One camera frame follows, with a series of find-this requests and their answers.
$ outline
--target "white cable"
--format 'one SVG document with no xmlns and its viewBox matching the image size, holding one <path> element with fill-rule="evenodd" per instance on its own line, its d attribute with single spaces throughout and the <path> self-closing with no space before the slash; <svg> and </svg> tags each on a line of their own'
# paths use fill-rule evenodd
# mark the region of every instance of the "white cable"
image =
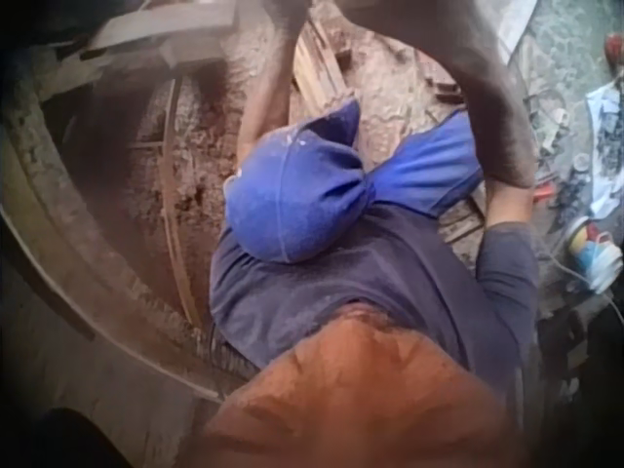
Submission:
<svg viewBox="0 0 624 468">
<path fill-rule="evenodd" d="M 555 264 L 555 266 L 557 268 L 559 268 L 560 270 L 564 271 L 565 273 L 567 273 L 568 275 L 573 276 L 574 278 L 577 278 L 579 280 L 581 280 L 583 283 L 585 283 L 587 286 L 589 286 L 589 281 L 584 278 L 582 275 L 578 274 L 577 272 L 575 272 L 574 270 L 571 270 L 569 268 L 567 268 L 566 266 L 563 266 L 561 262 L 559 262 L 555 256 L 550 252 L 550 249 L 548 248 L 548 246 L 546 245 L 546 242 L 544 241 L 544 239 L 542 239 L 542 237 L 537 234 L 536 235 L 537 239 L 539 240 L 540 244 L 542 245 L 542 248 L 544 250 L 544 252 L 548 255 L 548 257 L 550 258 L 550 260 Z M 622 325 L 622 328 L 624 329 L 624 317 L 622 317 L 622 313 L 620 312 L 620 309 L 617 307 L 617 305 L 615 305 L 615 302 L 613 302 L 613 299 L 611 299 L 606 292 L 603 292 L 602 294 L 600 294 L 602 297 L 604 297 L 607 302 L 609 303 L 609 305 L 613 308 L 613 310 L 615 311 L 615 314 L 617 315 L 617 318 L 620 321 L 620 324 Z"/>
</svg>

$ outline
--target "person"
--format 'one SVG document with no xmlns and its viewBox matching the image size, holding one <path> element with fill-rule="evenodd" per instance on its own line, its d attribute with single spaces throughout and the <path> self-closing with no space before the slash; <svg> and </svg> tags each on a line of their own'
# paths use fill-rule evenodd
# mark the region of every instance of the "person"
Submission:
<svg viewBox="0 0 624 468">
<path fill-rule="evenodd" d="M 517 466 L 502 402 L 536 312 L 534 147 L 495 36 L 471 1 L 337 2 L 437 59 L 469 110 L 366 174 L 356 101 L 288 126 L 305 3 L 267 2 L 275 33 L 212 262 L 214 322 L 261 372 L 208 423 L 194 466 Z M 473 276 L 437 219 L 482 178 Z"/>
</svg>

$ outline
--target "red object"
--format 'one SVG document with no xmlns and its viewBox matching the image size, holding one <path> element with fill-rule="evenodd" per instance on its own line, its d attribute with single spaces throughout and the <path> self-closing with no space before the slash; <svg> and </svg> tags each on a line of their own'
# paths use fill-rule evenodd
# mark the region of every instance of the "red object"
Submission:
<svg viewBox="0 0 624 468">
<path fill-rule="evenodd" d="M 556 191 L 557 189 L 552 181 L 537 185 L 535 187 L 535 191 L 533 192 L 533 203 L 538 203 L 542 200 L 548 200 L 549 198 L 554 197 Z"/>
<path fill-rule="evenodd" d="M 622 34 L 607 34 L 604 39 L 604 56 L 611 68 L 624 63 L 624 41 Z"/>
</svg>

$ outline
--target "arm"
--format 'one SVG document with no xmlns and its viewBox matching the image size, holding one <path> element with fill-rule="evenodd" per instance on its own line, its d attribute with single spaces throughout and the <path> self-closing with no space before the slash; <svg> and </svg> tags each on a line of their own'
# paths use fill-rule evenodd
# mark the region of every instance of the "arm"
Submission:
<svg viewBox="0 0 624 468">
<path fill-rule="evenodd" d="M 236 148 L 239 168 L 264 135 L 288 125 L 294 48 L 307 16 L 307 4 L 300 0 L 269 0 L 266 9 L 275 32 L 243 111 Z"/>
<path fill-rule="evenodd" d="M 474 0 L 336 0 L 350 20 L 437 60 L 468 104 L 487 188 L 487 227 L 530 220 L 535 148 L 527 113 Z"/>
</svg>

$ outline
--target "t-shirt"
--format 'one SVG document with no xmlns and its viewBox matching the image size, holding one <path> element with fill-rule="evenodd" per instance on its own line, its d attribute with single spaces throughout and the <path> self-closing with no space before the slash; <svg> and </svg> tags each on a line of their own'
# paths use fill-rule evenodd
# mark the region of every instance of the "t-shirt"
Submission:
<svg viewBox="0 0 624 468">
<path fill-rule="evenodd" d="M 245 253 L 225 228 L 213 256 L 210 310 L 225 338 L 260 368 L 363 301 L 419 331 L 498 393 L 531 341 L 537 262 L 529 228 L 487 230 L 476 275 L 435 220 L 374 204 L 324 253 L 297 264 Z"/>
</svg>

